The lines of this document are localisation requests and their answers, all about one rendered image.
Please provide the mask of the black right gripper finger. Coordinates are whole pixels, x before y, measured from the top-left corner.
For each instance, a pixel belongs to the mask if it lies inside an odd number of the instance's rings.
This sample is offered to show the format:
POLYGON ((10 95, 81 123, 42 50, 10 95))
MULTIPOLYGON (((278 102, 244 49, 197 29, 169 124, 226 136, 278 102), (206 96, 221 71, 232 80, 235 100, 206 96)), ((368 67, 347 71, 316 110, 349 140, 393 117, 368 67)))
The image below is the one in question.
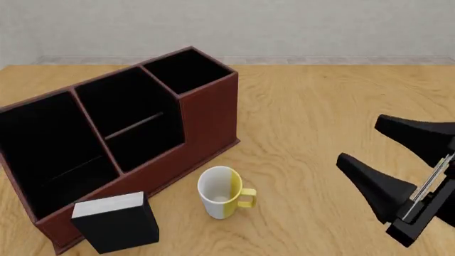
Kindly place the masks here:
POLYGON ((455 122, 423 122, 381 114, 375 129, 432 168, 446 155, 455 153, 455 122))
POLYGON ((414 184, 370 168, 346 153, 338 155, 336 166, 362 193, 381 223, 394 221, 400 208, 417 189, 414 184))

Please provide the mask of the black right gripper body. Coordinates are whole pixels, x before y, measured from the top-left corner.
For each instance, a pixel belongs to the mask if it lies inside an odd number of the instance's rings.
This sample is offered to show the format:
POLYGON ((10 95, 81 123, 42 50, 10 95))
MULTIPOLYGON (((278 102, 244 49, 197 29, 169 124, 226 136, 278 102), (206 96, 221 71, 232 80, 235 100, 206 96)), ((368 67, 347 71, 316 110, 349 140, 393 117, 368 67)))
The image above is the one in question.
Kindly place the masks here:
POLYGON ((455 153, 446 155, 434 172, 405 205, 405 214, 395 219, 386 233, 404 247, 422 234, 433 218, 455 228, 455 153))

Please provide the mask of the red-brown desk caddy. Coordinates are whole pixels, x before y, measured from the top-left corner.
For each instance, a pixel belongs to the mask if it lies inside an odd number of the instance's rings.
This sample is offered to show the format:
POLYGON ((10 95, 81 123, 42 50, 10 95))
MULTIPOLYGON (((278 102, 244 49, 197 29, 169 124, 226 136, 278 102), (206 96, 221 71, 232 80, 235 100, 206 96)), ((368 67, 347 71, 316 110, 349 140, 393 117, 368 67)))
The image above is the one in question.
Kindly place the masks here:
POLYGON ((0 107, 2 164, 55 253, 77 202, 153 196, 239 142, 238 74, 194 47, 0 107))

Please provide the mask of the black book with white pages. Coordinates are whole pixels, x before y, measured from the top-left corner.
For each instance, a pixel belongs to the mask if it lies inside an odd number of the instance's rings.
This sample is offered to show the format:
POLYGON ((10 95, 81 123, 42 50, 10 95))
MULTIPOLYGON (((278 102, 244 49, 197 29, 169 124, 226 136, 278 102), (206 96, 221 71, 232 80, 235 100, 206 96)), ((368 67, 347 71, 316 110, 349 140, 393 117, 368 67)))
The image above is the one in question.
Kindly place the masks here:
POLYGON ((71 222, 100 254, 159 241, 159 227, 143 191, 78 202, 71 222))

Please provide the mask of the white and yellow mug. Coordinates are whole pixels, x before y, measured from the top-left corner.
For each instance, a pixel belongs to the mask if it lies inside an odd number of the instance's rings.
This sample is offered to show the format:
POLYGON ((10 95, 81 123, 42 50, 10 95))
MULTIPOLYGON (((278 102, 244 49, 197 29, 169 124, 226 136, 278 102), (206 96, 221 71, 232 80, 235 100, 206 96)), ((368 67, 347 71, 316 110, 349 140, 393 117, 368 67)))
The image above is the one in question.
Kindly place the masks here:
POLYGON ((227 166, 214 166, 199 177, 197 189, 206 213, 214 219, 230 217, 237 208, 252 208, 257 192, 243 186, 236 170, 227 166))

